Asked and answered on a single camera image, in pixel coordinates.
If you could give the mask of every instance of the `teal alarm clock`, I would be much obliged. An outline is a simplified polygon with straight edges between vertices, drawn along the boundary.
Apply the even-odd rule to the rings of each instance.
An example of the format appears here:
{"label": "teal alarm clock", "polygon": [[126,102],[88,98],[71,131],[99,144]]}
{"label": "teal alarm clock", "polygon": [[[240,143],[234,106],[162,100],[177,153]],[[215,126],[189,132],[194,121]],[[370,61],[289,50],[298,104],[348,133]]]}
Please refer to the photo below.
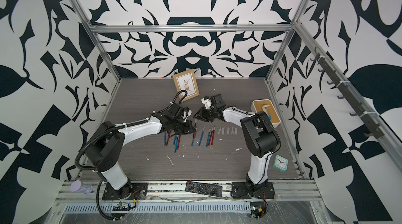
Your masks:
{"label": "teal alarm clock", "polygon": [[274,167],[278,168],[281,171],[287,170],[288,160],[282,156],[277,155],[274,160]]}

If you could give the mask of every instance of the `cable tie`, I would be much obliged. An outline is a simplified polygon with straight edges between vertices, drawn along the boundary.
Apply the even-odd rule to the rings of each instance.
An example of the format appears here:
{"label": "cable tie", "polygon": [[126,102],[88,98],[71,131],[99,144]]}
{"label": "cable tie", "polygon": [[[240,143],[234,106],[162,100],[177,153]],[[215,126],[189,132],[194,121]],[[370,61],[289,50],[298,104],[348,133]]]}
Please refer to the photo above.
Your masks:
{"label": "cable tie", "polygon": [[339,86],[341,83],[344,83],[344,82],[350,82],[350,81],[343,81],[343,80],[341,80],[341,81],[339,81],[339,84],[336,85],[336,87],[338,88],[338,86]]}
{"label": "cable tie", "polygon": [[364,111],[359,117],[362,117],[362,116],[367,115],[367,114],[369,114],[369,113],[378,114],[378,113],[375,112],[375,111]]}

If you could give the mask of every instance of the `picture frame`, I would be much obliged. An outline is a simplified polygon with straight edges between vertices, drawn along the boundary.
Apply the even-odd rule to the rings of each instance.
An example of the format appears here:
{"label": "picture frame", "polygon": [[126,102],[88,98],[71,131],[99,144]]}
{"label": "picture frame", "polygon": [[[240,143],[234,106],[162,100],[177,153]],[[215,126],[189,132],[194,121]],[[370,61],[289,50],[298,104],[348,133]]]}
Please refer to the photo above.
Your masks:
{"label": "picture frame", "polygon": [[[193,97],[199,96],[197,81],[195,80],[194,70],[187,70],[173,75],[174,85],[177,92],[186,90],[187,96],[183,101],[189,100]],[[179,95],[180,99],[184,96],[184,93]]]}

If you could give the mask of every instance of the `gray wooden table surface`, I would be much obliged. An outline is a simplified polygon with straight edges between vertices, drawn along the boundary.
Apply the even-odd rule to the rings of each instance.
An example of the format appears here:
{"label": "gray wooden table surface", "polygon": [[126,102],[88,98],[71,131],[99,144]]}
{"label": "gray wooden table surface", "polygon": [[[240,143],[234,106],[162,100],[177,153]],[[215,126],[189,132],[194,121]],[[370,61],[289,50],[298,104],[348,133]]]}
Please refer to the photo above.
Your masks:
{"label": "gray wooden table surface", "polygon": [[[202,106],[201,98],[206,95],[222,94],[227,105],[250,111],[251,102],[269,99],[268,89],[262,79],[197,79],[200,96],[182,102],[195,114]],[[168,106],[176,95],[172,79],[124,79],[117,91],[106,120],[114,124],[129,123],[144,119],[152,111]],[[208,130],[216,125],[214,145],[205,147]],[[198,147],[202,128],[205,126],[201,146]],[[119,163],[129,179],[134,180],[232,180],[245,179],[250,168],[251,153],[247,149],[241,127],[232,123],[215,120],[213,123],[197,122],[198,132],[191,146],[192,135],[183,135],[180,147],[174,153],[173,138],[164,146],[164,134],[146,136],[125,145]],[[225,135],[219,135],[219,128]],[[237,135],[232,134],[237,128]],[[276,153],[289,160],[287,171],[272,166],[269,179],[297,179],[281,125],[277,128],[282,141]],[[81,180],[99,180],[91,172],[84,171]]]}

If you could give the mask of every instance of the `black remote control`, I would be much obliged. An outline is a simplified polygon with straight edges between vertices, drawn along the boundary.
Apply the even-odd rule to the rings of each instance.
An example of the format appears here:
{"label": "black remote control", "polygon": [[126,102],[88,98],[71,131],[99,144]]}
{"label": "black remote control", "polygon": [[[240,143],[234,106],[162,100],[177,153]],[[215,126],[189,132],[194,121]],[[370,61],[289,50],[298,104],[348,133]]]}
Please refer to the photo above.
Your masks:
{"label": "black remote control", "polygon": [[222,186],[187,181],[186,192],[222,197]]}

